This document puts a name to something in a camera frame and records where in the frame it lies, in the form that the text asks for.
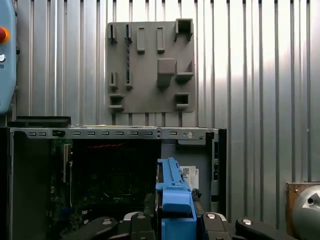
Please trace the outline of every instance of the gray wall-mounted tool holder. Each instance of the gray wall-mounted tool holder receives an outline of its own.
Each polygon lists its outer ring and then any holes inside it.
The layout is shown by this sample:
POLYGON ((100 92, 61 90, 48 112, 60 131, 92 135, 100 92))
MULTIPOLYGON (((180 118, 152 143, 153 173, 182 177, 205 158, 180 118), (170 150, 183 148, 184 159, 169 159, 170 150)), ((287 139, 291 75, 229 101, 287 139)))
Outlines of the gray wall-mounted tool holder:
POLYGON ((194 26, 114 22, 107 26, 108 106, 123 113, 193 112, 196 106, 194 26))

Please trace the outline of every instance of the screw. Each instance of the screw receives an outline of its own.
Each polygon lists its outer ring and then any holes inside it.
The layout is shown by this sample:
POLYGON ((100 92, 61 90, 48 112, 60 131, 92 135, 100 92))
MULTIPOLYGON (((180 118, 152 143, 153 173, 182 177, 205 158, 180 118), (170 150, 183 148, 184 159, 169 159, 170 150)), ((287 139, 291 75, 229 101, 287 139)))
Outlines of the screw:
POLYGON ((194 133, 192 131, 188 132, 187 137, 192 139, 194 137, 194 133))
POLYGON ((209 214, 207 215, 207 217, 210 218, 210 219, 215 219, 215 218, 216 218, 216 215, 214 215, 214 214, 212 214, 212 213, 209 213, 209 214))
POLYGON ((248 219, 243 219, 242 222, 245 224, 245 225, 252 225, 252 221, 248 220, 248 219))

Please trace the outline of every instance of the motherboard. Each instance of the motherboard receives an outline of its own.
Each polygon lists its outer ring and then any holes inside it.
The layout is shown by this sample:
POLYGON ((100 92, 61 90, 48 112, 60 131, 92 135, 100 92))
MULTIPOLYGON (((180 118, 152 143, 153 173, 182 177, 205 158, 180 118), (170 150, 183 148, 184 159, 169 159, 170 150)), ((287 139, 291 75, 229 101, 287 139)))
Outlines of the motherboard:
POLYGON ((157 141, 56 141, 52 146, 48 239, 92 220, 143 211, 156 184, 157 141))

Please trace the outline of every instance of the white label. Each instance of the white label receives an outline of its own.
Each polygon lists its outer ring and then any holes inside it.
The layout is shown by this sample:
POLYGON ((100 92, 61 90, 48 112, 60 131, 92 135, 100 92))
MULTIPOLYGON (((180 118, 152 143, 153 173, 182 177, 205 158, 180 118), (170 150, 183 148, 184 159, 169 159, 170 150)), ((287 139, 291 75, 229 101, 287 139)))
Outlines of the white label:
POLYGON ((199 170, 196 166, 180 166, 182 175, 190 189, 199 188, 199 170))

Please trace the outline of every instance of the silver corrugated panel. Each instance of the silver corrugated panel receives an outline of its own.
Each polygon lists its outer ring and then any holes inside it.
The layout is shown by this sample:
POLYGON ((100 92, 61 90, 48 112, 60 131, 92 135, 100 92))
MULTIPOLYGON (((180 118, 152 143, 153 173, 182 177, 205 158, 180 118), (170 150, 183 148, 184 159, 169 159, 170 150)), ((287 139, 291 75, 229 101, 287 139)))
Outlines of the silver corrugated panel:
POLYGON ((285 184, 320 181, 320 1, 18 0, 18 115, 228 129, 228 218, 285 228, 285 184), (108 113, 106 22, 193 18, 194 113, 108 113))

